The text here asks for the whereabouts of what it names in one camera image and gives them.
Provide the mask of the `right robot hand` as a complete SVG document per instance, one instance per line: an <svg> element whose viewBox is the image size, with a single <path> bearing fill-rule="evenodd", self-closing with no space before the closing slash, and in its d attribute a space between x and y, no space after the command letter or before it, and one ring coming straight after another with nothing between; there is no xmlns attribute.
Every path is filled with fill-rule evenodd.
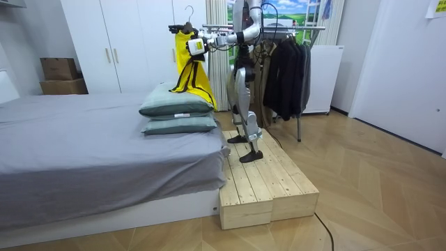
<svg viewBox="0 0 446 251"><path fill-rule="evenodd" d="M177 34L179 32L183 34L197 34L199 31L195 29L190 22L186 22L185 24L173 24L169 25L169 31L172 34Z"/></svg>

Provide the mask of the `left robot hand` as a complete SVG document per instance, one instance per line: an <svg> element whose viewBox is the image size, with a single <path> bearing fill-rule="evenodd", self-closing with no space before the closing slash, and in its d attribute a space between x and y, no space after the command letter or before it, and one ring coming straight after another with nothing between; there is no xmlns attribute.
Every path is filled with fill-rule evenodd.
<svg viewBox="0 0 446 251"><path fill-rule="evenodd" d="M186 42L186 48L191 56L201 56L209 50L206 38L191 39Z"/></svg>

